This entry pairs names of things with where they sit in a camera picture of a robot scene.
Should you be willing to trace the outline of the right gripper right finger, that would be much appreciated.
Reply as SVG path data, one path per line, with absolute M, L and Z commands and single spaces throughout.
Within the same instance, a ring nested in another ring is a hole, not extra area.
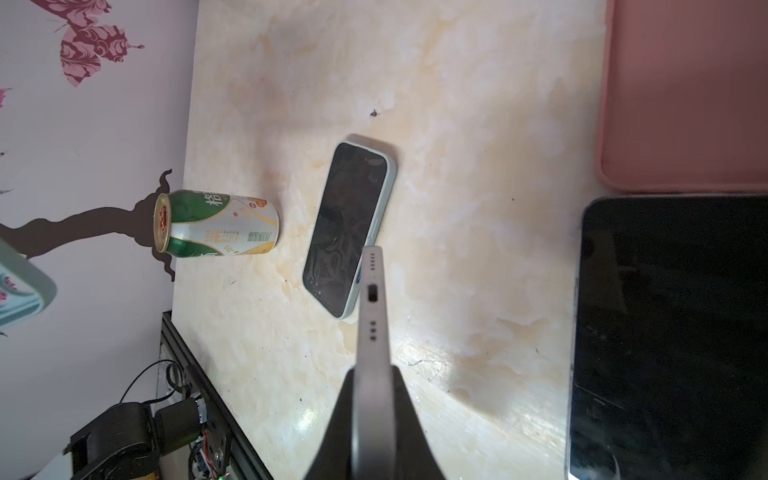
M 396 419 L 397 479 L 444 480 L 426 439 L 405 380 L 397 366 L 392 367 Z

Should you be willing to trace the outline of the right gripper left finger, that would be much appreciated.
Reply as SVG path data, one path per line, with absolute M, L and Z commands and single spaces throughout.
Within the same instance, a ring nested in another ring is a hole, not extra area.
M 352 480 L 354 369 L 345 375 L 326 431 L 304 479 Z

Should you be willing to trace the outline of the black phone sideways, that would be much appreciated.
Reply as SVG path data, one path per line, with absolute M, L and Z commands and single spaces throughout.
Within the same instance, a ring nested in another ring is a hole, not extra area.
M 361 255 L 358 341 L 352 392 L 352 477 L 396 476 L 394 384 L 382 249 Z

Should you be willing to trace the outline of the pink phone case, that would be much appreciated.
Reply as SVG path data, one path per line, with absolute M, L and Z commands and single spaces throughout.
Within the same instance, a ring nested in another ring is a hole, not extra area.
M 767 5 L 611 1 L 595 170 L 625 193 L 767 189 Z

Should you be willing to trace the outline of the light blue phone case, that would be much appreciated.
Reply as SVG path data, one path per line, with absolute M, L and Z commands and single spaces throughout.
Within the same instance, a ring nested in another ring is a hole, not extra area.
M 49 276 L 1 241 L 1 327 L 36 316 L 56 294 Z

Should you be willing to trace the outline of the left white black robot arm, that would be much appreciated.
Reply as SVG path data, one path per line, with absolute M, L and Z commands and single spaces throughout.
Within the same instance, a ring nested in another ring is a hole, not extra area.
M 203 432 L 207 407 L 187 398 L 154 410 L 148 402 L 116 404 L 73 434 L 35 479 L 156 477 L 160 459 Z

